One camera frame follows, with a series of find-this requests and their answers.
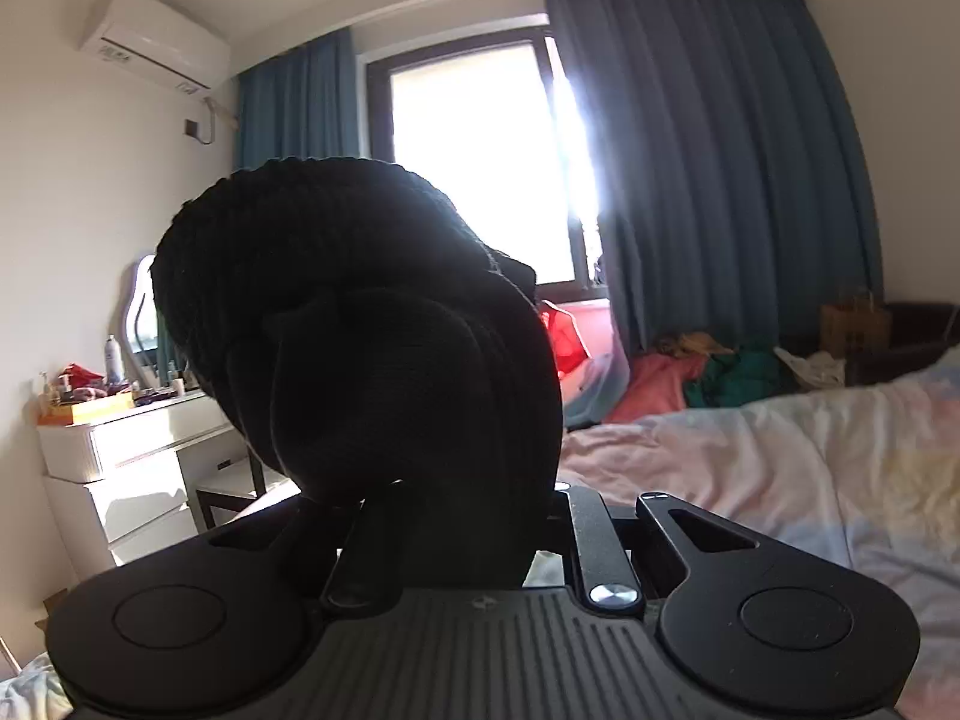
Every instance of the dark window frame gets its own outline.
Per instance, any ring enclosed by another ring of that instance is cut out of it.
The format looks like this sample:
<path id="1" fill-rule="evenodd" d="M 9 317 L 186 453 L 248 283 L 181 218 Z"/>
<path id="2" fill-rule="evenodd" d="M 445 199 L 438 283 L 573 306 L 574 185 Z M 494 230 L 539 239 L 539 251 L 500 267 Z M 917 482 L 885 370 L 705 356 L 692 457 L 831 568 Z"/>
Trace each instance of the dark window frame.
<path id="1" fill-rule="evenodd" d="M 570 244 L 570 260 L 573 262 L 574 279 L 549 284 L 536 285 L 536 296 L 553 303 L 573 303 L 581 300 L 606 298 L 607 288 L 595 284 L 587 270 L 587 247 L 584 244 L 584 228 L 577 215 L 570 196 L 568 180 L 568 161 L 560 148 L 557 132 L 557 115 L 553 90 L 553 69 L 546 49 L 546 38 L 550 35 L 546 26 L 527 26 L 520 29 L 506 29 L 499 32 L 487 32 L 481 35 L 438 43 L 411 52 L 398 53 L 367 65 L 367 120 L 370 135 L 370 151 L 373 159 L 384 162 L 395 161 L 394 151 L 394 104 L 392 103 L 391 75 L 398 71 L 429 65 L 456 56 L 501 49 L 501 47 L 528 44 L 533 47 L 536 66 L 546 91 L 550 107 L 550 118 L 554 125 L 554 143 L 560 157 L 560 169 L 563 172 L 563 187 L 566 200 L 566 229 Z"/>

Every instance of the air conditioner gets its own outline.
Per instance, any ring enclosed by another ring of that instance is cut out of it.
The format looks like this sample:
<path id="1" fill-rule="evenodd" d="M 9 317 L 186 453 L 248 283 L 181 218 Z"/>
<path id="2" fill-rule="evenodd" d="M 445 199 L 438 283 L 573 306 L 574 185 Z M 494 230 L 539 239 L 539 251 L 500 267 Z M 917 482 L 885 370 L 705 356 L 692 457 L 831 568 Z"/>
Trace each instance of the air conditioner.
<path id="1" fill-rule="evenodd" d="M 206 95 L 229 76 L 230 47 L 158 0 L 102 0 L 80 50 L 184 95 Z"/>

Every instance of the white stool seat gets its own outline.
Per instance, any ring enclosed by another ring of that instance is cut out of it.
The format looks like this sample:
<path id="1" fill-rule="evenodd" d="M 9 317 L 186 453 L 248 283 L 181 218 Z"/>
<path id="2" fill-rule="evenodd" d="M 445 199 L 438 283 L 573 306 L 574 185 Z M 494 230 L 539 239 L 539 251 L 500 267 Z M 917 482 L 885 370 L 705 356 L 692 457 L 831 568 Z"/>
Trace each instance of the white stool seat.
<path id="1" fill-rule="evenodd" d="M 287 481 L 283 474 L 263 466 L 263 481 L 267 493 Z M 234 498 L 256 499 L 256 490 L 253 489 L 253 476 L 250 472 L 250 463 L 245 460 L 231 463 L 225 469 L 218 470 L 197 483 L 197 490 L 203 493 L 230 495 Z"/>

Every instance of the silver screw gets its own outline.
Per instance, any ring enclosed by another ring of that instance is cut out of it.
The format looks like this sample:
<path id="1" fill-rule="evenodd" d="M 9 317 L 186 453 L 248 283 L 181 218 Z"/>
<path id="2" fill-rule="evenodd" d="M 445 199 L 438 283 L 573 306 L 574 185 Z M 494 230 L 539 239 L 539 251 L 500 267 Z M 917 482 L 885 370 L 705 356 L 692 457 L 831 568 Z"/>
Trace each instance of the silver screw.
<path id="1" fill-rule="evenodd" d="M 597 584 L 590 591 L 590 600 L 603 608 L 627 608 L 637 603 L 640 594 L 625 584 Z"/>

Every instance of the white bottle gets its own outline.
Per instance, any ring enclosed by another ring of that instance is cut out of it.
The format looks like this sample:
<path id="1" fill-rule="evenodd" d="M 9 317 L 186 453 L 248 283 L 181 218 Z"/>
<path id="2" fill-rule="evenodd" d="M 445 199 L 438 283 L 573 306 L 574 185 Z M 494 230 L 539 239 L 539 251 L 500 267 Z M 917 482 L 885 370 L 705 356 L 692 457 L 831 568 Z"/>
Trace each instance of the white bottle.
<path id="1" fill-rule="evenodd" d="M 120 355 L 120 344 L 113 336 L 107 338 L 104 344 L 104 363 L 107 366 L 107 384 L 120 384 L 124 379 L 123 358 Z"/>

